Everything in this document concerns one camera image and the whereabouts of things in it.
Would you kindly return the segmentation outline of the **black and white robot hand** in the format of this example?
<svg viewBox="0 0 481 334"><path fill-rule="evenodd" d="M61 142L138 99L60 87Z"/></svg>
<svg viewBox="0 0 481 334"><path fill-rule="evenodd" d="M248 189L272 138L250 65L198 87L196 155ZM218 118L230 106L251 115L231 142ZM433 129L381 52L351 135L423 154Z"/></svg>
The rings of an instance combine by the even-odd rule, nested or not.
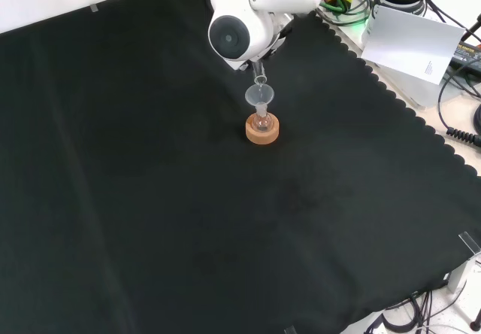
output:
<svg viewBox="0 0 481 334"><path fill-rule="evenodd" d="M270 12L269 17L274 24L274 36L271 45L259 55L260 59L267 59L275 54L276 50L283 45L287 35L292 31L292 21L294 20L293 14Z"/></svg>

